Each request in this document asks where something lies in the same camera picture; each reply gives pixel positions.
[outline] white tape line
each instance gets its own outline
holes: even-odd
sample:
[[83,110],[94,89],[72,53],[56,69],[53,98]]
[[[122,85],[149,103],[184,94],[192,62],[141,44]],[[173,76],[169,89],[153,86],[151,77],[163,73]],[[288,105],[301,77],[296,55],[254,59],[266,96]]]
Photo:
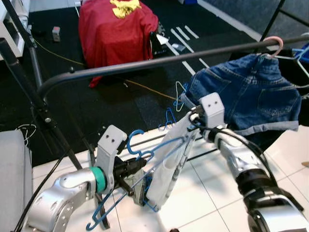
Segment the white tape line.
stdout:
[[[179,34],[177,34],[177,32],[174,30],[174,29],[171,29],[170,32],[172,32],[176,37],[177,39],[179,39],[180,42],[182,42],[182,44],[188,48],[188,50],[192,53],[194,53],[193,49],[182,39],[182,37],[180,37]],[[206,64],[205,61],[203,61],[201,58],[198,59],[206,68],[209,68],[209,65]]]
[[[175,48],[170,45],[169,42],[166,43],[166,46],[174,53],[176,56],[179,56],[179,53],[175,50]],[[191,75],[194,75],[196,72],[191,68],[191,66],[187,63],[187,61],[182,62],[186,69],[190,72]]]
[[196,38],[196,39],[199,38],[199,36],[196,35],[187,25],[184,26],[184,28],[185,28],[194,38]]
[[198,59],[206,68],[209,68],[209,65],[206,64],[205,61],[203,61],[201,58]]
[[172,32],[174,34],[174,36],[177,37],[177,39],[179,39],[180,42],[182,42],[182,44],[189,49],[190,52],[194,53],[193,49],[183,40],[182,37],[180,37],[179,34],[177,34],[177,32],[174,29],[171,29],[170,32]]
[[184,31],[180,27],[176,27],[176,29],[179,31],[179,33],[186,39],[190,40],[189,36],[187,36]]

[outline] small box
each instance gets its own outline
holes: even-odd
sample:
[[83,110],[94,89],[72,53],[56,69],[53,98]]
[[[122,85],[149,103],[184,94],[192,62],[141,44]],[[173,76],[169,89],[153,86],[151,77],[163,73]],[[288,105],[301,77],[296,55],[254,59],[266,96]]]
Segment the small box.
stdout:
[[54,27],[52,30],[53,40],[55,42],[60,42],[60,27]]

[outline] black pole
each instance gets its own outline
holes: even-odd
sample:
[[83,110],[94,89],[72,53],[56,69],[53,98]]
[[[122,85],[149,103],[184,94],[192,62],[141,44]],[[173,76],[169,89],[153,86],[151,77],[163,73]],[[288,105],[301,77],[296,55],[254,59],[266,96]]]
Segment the black pole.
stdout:
[[5,6],[6,10],[8,11],[12,21],[14,22],[18,32],[20,33],[21,37],[25,41],[25,45],[27,47],[34,47],[33,42],[29,38],[28,32],[25,30],[23,24],[20,22],[18,15],[16,14],[16,11],[14,7],[12,6],[10,0],[2,0],[3,5]]
[[21,37],[25,41],[25,45],[29,48],[30,55],[31,55],[31,61],[32,61],[32,67],[33,67],[34,76],[35,76],[35,82],[36,82],[37,88],[39,88],[42,85],[43,80],[42,80],[41,70],[40,70],[39,63],[38,63],[37,53],[35,50],[35,44],[33,41],[31,41],[29,33],[26,31],[23,24],[20,22],[20,19],[18,15],[16,14],[16,11],[14,7],[12,6],[10,0],[2,0],[2,2],[6,10],[8,11],[14,25],[16,26],[18,32],[20,33]]
[[279,4],[278,4],[278,6],[277,6],[277,8],[276,8],[276,10],[275,10],[275,12],[274,12],[274,14],[272,15],[272,17],[271,17],[271,19],[270,19],[270,21],[269,21],[269,23],[268,23],[268,25],[267,25],[267,27],[266,27],[266,29],[265,29],[263,35],[262,35],[260,41],[263,41],[263,39],[266,38],[267,34],[269,33],[270,28],[271,28],[272,25],[274,24],[274,22],[275,22],[275,20],[276,20],[276,18],[277,18],[277,16],[278,16],[278,14],[279,14],[280,9],[281,9],[281,7],[283,6],[284,2],[285,2],[285,0],[281,0],[281,1],[279,2]]
[[58,142],[63,146],[64,150],[68,151],[68,156],[71,159],[72,163],[77,169],[81,169],[82,166],[77,160],[74,152],[70,148],[69,143],[63,136],[60,129],[57,127],[57,123],[52,118],[49,110],[47,109],[44,101],[40,98],[40,96],[35,91],[31,82],[28,80],[22,66],[20,65],[18,59],[14,55],[11,50],[9,44],[5,40],[5,38],[0,38],[0,54],[2,55],[7,67],[10,69],[13,77],[19,83],[23,92],[31,101],[31,105],[34,110],[40,116],[42,122],[45,123],[46,127],[54,134],[54,136],[58,139]]
[[41,74],[41,70],[40,70],[40,66],[39,66],[39,62],[38,62],[38,56],[37,56],[37,52],[36,52],[34,47],[30,47],[29,52],[30,52],[31,61],[32,61],[31,63],[32,63],[32,67],[33,67],[35,83],[36,83],[37,89],[38,89],[43,84],[42,74]]
[[[305,40],[309,40],[308,35],[286,39],[284,40],[284,43],[290,44],[290,43],[295,43],[295,42],[305,41]],[[172,64],[172,63],[176,63],[180,61],[185,61],[185,60],[190,60],[194,58],[220,55],[220,54],[236,52],[236,51],[252,50],[255,48],[267,47],[267,46],[272,46],[272,45],[277,45],[277,44],[278,42],[275,40],[267,40],[264,42],[246,43],[246,44],[235,45],[235,46],[230,46],[230,47],[215,48],[215,49],[211,49],[207,51],[189,53],[189,54],[184,54],[184,55],[174,56],[174,57],[158,58],[158,59],[153,59],[153,60],[148,60],[148,61],[139,61],[139,62],[126,63],[126,64],[112,65],[112,66],[107,66],[107,67],[76,71],[74,73],[69,73],[69,72],[63,73],[55,77],[52,77],[48,79],[46,82],[44,82],[43,85],[39,88],[38,93],[42,98],[44,98],[49,91],[51,91],[53,88],[55,88],[58,85],[76,81],[76,80],[84,80],[84,79],[87,79],[93,76],[101,76],[101,75],[107,76],[107,75],[118,74],[118,73],[126,73],[126,72],[131,72],[131,71],[136,71],[136,70],[143,70],[143,69],[154,68],[158,66],[164,66],[164,65],[168,65],[168,64]]]
[[44,108],[45,105],[43,100],[35,91],[32,83],[27,79],[22,66],[20,65],[18,59],[14,55],[5,38],[0,38],[0,53],[7,67],[13,74],[15,80],[19,83],[20,87],[22,88],[28,99],[31,101],[31,104],[34,105],[36,108]]
[[286,16],[288,16],[288,17],[294,19],[294,20],[296,20],[297,22],[299,22],[299,23],[301,23],[301,24],[303,24],[303,25],[309,27],[309,22],[306,22],[306,21],[302,20],[301,18],[298,18],[298,17],[295,16],[294,14],[291,14],[290,12],[287,12],[287,11],[285,11],[285,10],[283,10],[283,9],[280,9],[280,12],[281,12],[282,14],[284,14],[284,15],[286,15]]

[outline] hanger hook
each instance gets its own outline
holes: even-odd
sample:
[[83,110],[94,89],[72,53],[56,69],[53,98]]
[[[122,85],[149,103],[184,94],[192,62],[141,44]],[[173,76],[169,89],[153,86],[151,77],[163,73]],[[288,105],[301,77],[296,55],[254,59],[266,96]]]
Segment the hanger hook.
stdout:
[[279,36],[269,36],[269,37],[266,37],[263,41],[266,41],[266,40],[275,40],[279,43],[279,49],[274,54],[272,54],[270,56],[270,57],[274,58],[283,49],[283,40]]
[[126,147],[127,147],[127,150],[129,151],[130,154],[132,154],[132,155],[138,154],[139,157],[141,157],[141,156],[142,156],[141,151],[140,151],[140,150],[139,150],[139,151],[132,151],[131,145],[130,145],[130,142],[131,142],[132,137],[133,137],[134,135],[137,135],[137,134],[144,134],[144,131],[142,131],[142,130],[135,130],[135,131],[133,131],[133,132],[129,135],[129,139],[128,139],[128,141],[127,141]]

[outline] metal rail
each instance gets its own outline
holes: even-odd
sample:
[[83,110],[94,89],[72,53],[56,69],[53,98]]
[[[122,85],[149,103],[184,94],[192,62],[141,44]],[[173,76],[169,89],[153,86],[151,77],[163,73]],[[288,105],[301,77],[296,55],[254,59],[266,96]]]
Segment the metal rail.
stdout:
[[[284,40],[284,43],[290,44],[290,43],[306,41],[306,40],[309,40],[309,35],[286,39]],[[43,83],[42,86],[38,89],[38,94],[42,98],[44,98],[47,95],[47,93],[51,91],[53,88],[55,88],[56,86],[59,86],[61,84],[68,83],[68,82],[77,81],[77,80],[88,79],[89,77],[107,76],[107,75],[113,75],[113,74],[118,74],[118,73],[126,73],[126,72],[131,72],[131,71],[149,69],[149,68],[169,65],[172,63],[177,63],[177,62],[200,58],[200,57],[206,57],[206,56],[209,57],[209,56],[226,54],[226,53],[237,52],[237,51],[264,48],[267,46],[272,46],[272,45],[277,45],[277,44],[278,44],[277,41],[267,40],[264,42],[246,43],[246,44],[240,44],[240,45],[229,46],[229,47],[215,48],[215,49],[211,49],[207,51],[195,52],[195,53],[184,54],[184,55],[174,56],[174,57],[166,57],[166,58],[159,58],[159,59],[153,59],[153,60],[148,60],[148,61],[139,61],[139,62],[126,63],[126,64],[112,65],[112,66],[106,66],[106,67],[101,67],[101,68],[76,71],[74,73],[70,73],[70,72],[63,73],[60,75],[56,75],[55,77],[52,77],[49,80],[47,80],[45,83]]]

